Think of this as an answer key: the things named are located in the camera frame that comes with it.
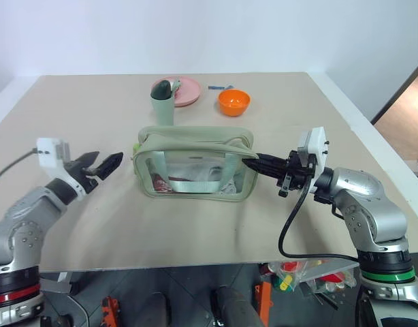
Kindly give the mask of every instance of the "floor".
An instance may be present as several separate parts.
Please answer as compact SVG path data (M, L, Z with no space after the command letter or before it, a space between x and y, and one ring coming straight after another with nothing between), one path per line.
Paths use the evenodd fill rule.
M403 160L418 160L418 77L374 126Z
M413 261L418 275L418 253L413 255ZM144 300L153 292L163 292L169 298L172 326L213 326L211 290L221 285L232 286L254 303L253 287L261 281L256 264L108 270L80 273L76 278L80 292L75 299L88 311L91 327L101 322L100 301L105 296L111 295L120 301L123 327L130 327ZM321 305L313 296L303 296L299 287L291 293L273 290L270 326L354 326L356 295L357 289L334 294L339 306L334 310L326 303ZM54 319L58 314L70 314L75 326L85 326L81 310L65 295L46 292L45 296L44 315Z

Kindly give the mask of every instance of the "green ring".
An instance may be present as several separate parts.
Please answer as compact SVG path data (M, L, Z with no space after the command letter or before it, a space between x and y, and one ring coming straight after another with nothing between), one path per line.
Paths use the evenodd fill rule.
M375 281L406 281L408 279L412 279L415 277L415 269L412 268L408 272L404 272L402 274L395 274L395 275L382 275L382 274L373 274L372 272L367 272L362 270L361 274L363 277L372 279Z

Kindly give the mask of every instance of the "bag handle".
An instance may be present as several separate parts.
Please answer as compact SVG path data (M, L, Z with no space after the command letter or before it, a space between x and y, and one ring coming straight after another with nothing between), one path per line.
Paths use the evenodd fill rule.
M152 158L159 176L178 193L216 193L234 177L240 162L238 155L226 153L220 181L171 181L168 177L164 151L153 151Z

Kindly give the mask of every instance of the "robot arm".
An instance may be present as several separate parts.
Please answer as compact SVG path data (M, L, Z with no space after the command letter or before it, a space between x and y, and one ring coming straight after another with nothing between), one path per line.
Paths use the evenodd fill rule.
M0 326L26 322L42 311L38 265L47 231L68 204L83 199L98 185L88 176L105 179L123 158L122 153L111 155L90 170L98 152L70 161L68 145L55 139L39 139L37 153L52 181L17 201L0 222ZM44 324L38 317L29 321Z
M373 175L345 168L326 168L328 154L322 127L302 136L297 151L288 159L259 154L243 162L261 174L277 179L279 195L302 189L297 206L287 220L279 240L280 252L288 258L355 258L328 253L290 255L283 251L289 224L307 192L314 200L332 205L332 213L344 219L357 250L364 294L359 299L365 326L418 326L418 278L413 270L403 212L385 195Z

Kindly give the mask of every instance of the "red ring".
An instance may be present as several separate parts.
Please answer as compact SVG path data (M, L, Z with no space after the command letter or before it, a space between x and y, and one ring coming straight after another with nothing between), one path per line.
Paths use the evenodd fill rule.
M7 294L0 295L0 303L6 302L6 301L13 301L17 300L18 298L23 298L25 296L31 295L32 293L39 291L39 284L36 284L31 287L23 288L22 290L9 292Z

